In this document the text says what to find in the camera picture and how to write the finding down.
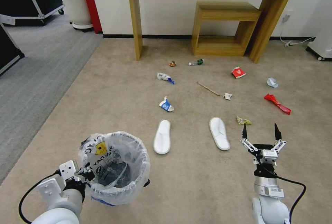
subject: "beige carpet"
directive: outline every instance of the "beige carpet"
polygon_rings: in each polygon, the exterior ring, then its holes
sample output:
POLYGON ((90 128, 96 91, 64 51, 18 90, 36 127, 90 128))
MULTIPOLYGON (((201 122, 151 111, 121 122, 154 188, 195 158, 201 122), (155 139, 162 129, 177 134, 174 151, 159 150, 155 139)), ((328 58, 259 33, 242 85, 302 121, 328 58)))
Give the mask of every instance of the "beige carpet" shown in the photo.
MULTIPOLYGON (((252 156, 240 144, 242 126, 236 116, 248 118, 252 143, 273 143, 278 123, 288 141, 276 172, 307 185, 296 207, 294 223, 329 223, 332 210, 332 63, 318 62, 304 46, 285 49, 269 43, 259 64, 248 58, 207 57, 195 60, 188 40, 144 40, 140 62, 134 61, 132 39, 105 39, 54 109, 0 187, 1 223, 19 223, 21 196, 57 166, 77 159, 81 141, 91 133, 127 131, 145 143, 151 158, 151 184, 129 205, 109 207, 86 199, 83 224, 138 223, 253 223, 254 196, 252 156), (175 60, 175 68, 168 63, 175 60), (247 72, 234 79, 236 67, 247 72), (175 85, 156 78, 157 72, 172 76, 175 85), (268 77, 280 84, 267 86, 268 77), (220 94, 232 93, 231 101, 197 85, 200 81, 220 94), (290 116, 263 99, 274 93, 290 116), (158 104, 164 96, 175 107, 168 113, 158 104), (213 116, 221 117, 231 143, 219 150, 208 128, 213 116), (158 123, 168 119, 171 150, 153 151, 158 123)), ((300 186, 279 182, 290 208, 300 186)), ((45 210, 37 192, 27 197, 23 211, 33 220, 45 210)))

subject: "white slipper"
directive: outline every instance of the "white slipper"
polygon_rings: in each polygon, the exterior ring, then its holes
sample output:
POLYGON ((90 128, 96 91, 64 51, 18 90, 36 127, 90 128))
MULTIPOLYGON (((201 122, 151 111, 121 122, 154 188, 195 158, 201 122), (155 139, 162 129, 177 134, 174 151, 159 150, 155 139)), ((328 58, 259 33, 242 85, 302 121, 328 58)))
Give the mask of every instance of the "white slipper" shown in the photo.
POLYGON ((160 121, 153 141, 153 149, 158 154, 166 154, 170 150, 169 130, 170 122, 168 120, 160 121))
POLYGON ((229 150, 231 146, 227 140, 225 124, 221 118, 210 120, 210 130, 217 147, 221 150, 229 150))

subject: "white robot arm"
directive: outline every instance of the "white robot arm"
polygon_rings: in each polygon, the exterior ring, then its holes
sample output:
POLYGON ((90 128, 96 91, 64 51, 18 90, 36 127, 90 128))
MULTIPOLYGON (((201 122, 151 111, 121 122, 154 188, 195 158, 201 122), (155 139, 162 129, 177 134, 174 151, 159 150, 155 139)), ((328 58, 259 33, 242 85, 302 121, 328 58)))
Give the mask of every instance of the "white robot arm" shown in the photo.
POLYGON ((276 142, 270 144, 251 144, 247 140, 246 125, 243 128, 241 143, 255 156, 253 162, 257 166, 254 172, 254 189, 258 197, 253 198, 253 214, 257 224, 290 224, 289 211, 280 199, 284 198, 284 190, 277 184, 274 167, 278 153, 285 146, 286 141, 275 124, 276 142))
MULTIPOLYGON (((89 165, 78 169, 75 160, 61 164, 56 173, 36 186, 44 201, 47 202, 48 208, 32 224, 79 224, 85 198, 85 184, 93 179, 94 174, 89 165)), ((23 216, 21 206, 30 191, 25 194, 19 205, 20 216, 26 223, 31 222, 23 216)))

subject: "small wooden bench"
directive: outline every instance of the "small wooden bench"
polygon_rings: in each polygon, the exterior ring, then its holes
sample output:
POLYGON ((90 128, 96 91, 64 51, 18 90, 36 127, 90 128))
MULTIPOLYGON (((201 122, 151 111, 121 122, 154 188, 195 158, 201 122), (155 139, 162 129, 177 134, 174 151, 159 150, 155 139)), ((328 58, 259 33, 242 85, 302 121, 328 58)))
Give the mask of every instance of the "small wooden bench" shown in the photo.
POLYGON ((248 2, 197 2, 191 39, 194 55, 243 56, 259 15, 248 2), (233 37, 199 36, 203 20, 240 23, 233 37))

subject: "red trash bin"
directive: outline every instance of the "red trash bin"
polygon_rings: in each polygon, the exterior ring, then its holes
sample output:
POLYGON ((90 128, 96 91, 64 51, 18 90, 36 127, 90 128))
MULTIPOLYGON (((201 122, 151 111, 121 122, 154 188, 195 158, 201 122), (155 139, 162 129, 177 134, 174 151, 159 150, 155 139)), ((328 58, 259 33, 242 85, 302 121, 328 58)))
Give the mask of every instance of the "red trash bin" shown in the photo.
POLYGON ((94 32, 98 34, 99 32, 102 32, 99 15, 97 12, 96 3, 94 0, 86 0, 87 7, 90 12, 90 17, 93 25, 94 32))

